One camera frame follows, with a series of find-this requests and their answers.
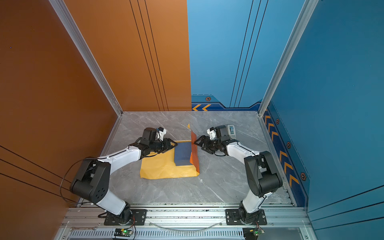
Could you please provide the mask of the yellow orange wrapping paper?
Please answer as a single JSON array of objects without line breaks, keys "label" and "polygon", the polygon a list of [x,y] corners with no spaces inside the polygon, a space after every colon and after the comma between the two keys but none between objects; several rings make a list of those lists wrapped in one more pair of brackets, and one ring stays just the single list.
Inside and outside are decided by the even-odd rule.
[{"label": "yellow orange wrapping paper", "polygon": [[197,139],[197,135],[192,130],[189,130],[189,132],[191,134],[189,140],[181,140],[176,142],[191,142],[191,166],[177,167],[174,163],[174,149],[164,154],[151,153],[148,157],[142,160],[140,177],[147,180],[159,180],[199,176],[200,162],[198,158],[198,148],[193,144],[193,142]]}]

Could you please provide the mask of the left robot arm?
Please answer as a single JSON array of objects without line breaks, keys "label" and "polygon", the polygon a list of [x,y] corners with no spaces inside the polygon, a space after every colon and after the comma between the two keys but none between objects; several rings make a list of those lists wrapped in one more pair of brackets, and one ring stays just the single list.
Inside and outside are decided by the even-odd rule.
[{"label": "left robot arm", "polygon": [[119,225],[125,225],[133,214],[130,204],[109,189],[111,174],[133,162],[151,157],[151,153],[154,155],[166,153],[177,145],[177,142],[169,138],[149,142],[139,138],[117,153],[99,158],[86,158],[82,160],[70,191],[104,209],[107,216],[114,217]]}]

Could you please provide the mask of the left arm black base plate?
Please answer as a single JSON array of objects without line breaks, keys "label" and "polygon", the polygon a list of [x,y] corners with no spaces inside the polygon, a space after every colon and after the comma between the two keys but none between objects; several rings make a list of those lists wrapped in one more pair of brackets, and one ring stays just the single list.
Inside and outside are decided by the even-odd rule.
[{"label": "left arm black base plate", "polygon": [[114,215],[107,212],[105,217],[105,226],[143,226],[147,218],[146,209],[123,210],[120,215]]}]

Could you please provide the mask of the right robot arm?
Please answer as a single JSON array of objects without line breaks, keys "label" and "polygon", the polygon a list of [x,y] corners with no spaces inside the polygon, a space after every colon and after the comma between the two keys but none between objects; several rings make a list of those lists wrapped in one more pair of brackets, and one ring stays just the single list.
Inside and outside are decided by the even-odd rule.
[{"label": "right robot arm", "polygon": [[272,154],[268,151],[252,150],[231,138],[212,140],[208,136],[201,136],[194,144],[209,154],[215,155],[220,151],[224,156],[235,158],[244,164],[250,190],[241,201],[235,220],[243,225],[266,225],[261,206],[272,193],[283,186]]}]

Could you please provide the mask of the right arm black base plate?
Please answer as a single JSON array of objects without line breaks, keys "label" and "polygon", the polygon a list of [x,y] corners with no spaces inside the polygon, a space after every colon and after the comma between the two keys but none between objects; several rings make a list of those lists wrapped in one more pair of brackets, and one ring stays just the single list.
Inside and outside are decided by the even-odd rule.
[{"label": "right arm black base plate", "polygon": [[226,209],[226,223],[229,226],[234,225],[257,225],[266,226],[267,217],[263,209],[259,209],[254,213],[247,213],[245,209]]}]

